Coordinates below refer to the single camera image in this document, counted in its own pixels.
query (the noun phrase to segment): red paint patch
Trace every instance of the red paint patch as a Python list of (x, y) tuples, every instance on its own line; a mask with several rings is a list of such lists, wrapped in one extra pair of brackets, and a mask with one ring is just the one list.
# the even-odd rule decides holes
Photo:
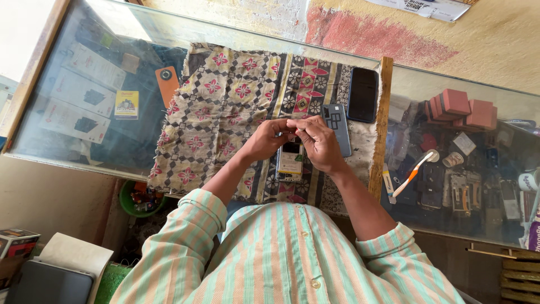
[(307, 43), (370, 58), (388, 56), (395, 63), (416, 68), (432, 68), (459, 53), (417, 35), (401, 23), (392, 23), (389, 18), (377, 21), (373, 15), (330, 13), (311, 7), (307, 22)]

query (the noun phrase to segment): green basket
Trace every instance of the green basket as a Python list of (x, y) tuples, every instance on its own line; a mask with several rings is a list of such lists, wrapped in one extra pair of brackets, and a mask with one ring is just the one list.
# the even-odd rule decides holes
[(156, 212), (158, 212), (160, 209), (162, 209), (163, 205), (168, 200), (167, 196), (164, 196), (161, 199), (161, 203), (159, 206), (152, 210), (151, 212), (144, 212), (144, 211), (137, 211), (135, 210), (135, 202), (133, 201), (133, 198), (131, 197), (131, 191), (135, 187), (134, 181), (126, 181), (124, 185), (122, 186), (122, 189), (120, 189), (120, 205), (122, 208), (126, 211), (127, 214), (133, 215), (136, 217), (148, 217)]

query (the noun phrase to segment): man's left hand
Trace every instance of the man's left hand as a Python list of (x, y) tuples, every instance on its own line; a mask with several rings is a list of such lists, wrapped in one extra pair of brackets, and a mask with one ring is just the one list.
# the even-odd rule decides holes
[(295, 130), (287, 127), (286, 118), (263, 121), (237, 155), (245, 157), (250, 163), (266, 160), (274, 155), (280, 146), (296, 136)]

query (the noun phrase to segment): glass display counter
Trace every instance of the glass display counter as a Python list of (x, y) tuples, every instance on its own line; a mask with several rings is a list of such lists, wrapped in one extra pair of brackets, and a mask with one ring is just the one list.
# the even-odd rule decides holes
[[(128, 3), (72, 0), (65, 7), (24, 115), (15, 121), (9, 156), (146, 181), (167, 102), (156, 70), (172, 67), (180, 75), (193, 42), (360, 67), (379, 64)], [(439, 159), (421, 165), (395, 203), (382, 185), (381, 203), (390, 215), (416, 230), (520, 247), (540, 180), (540, 96), (401, 66), (394, 66), (391, 84), (384, 162), (392, 187), (401, 186), (429, 150)], [(468, 114), (431, 120), (424, 101), (431, 106), (439, 96), (452, 102), (446, 89), (466, 93), (468, 108), (469, 100), (487, 102), (491, 107), (475, 105), (489, 113), (476, 111), (481, 115), (475, 119), (482, 121), (476, 125), (467, 125)], [(127, 95), (119, 99), (119, 92)], [(137, 92), (137, 103), (129, 92)], [(126, 112), (115, 113), (118, 107)], [(465, 126), (453, 125), (460, 119)], [(487, 120), (489, 125), (482, 125)], [(455, 157), (447, 158), (452, 153)], [(523, 174), (531, 176), (526, 191)]]

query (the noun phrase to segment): orange phone case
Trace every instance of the orange phone case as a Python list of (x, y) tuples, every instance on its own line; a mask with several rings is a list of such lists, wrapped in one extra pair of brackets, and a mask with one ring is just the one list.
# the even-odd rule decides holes
[(174, 96), (174, 91), (180, 88), (178, 76), (176, 76), (174, 67), (166, 67), (156, 70), (156, 78), (158, 80), (159, 90), (161, 91), (161, 97), (163, 98), (163, 104), (168, 109), (169, 103)]

